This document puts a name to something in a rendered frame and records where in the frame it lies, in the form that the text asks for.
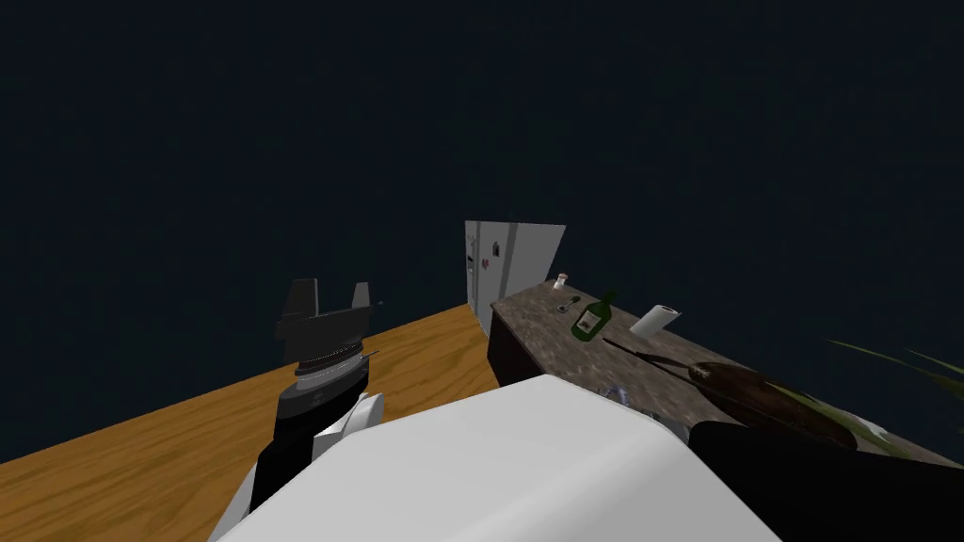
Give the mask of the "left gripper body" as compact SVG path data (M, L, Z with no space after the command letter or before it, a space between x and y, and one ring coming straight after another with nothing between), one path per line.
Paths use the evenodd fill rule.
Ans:
M278 322L275 339L284 341L284 361L311 364L359 352L372 311L364 306Z

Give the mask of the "grey fridge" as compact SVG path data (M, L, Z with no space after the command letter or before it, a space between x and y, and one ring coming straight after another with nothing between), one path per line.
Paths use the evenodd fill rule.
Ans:
M491 305L544 282L566 227L468 220L464 224L467 302L485 335Z

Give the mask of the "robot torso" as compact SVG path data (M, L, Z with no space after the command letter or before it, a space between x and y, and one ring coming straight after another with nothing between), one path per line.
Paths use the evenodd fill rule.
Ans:
M781 542L666 426L544 375L382 422L363 396L208 542Z

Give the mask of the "green glass bottle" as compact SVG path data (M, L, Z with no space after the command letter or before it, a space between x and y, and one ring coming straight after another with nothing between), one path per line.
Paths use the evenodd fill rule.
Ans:
M616 290L608 290L599 301L587 305L571 325L571 335L580 342L592 341L611 320L611 304L617 294Z

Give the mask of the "white paper towel roll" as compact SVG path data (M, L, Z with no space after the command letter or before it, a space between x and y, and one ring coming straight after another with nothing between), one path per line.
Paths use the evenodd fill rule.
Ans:
M646 340L665 328L680 316L680 313L666 305L654 305L645 315L639 318L630 328L636 337Z

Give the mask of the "plant in brown pot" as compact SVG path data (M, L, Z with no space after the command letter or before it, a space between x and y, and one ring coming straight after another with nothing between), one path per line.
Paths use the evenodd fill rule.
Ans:
M744 426L847 450L960 467L910 441L890 438L886 430L870 422L747 367L719 361L684 364L634 351L610 339L606 342L695 388L718 410Z

